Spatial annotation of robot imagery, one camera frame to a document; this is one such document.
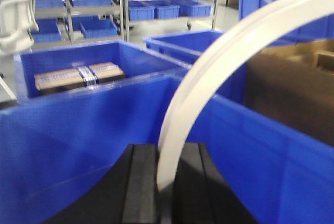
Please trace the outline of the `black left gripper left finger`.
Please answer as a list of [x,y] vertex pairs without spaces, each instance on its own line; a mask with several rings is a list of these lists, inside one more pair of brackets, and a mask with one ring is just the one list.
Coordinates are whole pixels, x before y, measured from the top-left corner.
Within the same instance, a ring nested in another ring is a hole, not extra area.
[[47,223],[160,223],[154,144],[129,144],[89,191]]

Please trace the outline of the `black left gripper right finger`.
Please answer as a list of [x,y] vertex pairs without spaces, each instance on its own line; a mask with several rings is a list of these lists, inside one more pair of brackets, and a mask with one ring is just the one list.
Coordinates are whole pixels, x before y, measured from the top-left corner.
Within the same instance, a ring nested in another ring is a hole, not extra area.
[[257,223],[218,171],[205,143],[186,142],[173,189],[173,223]]

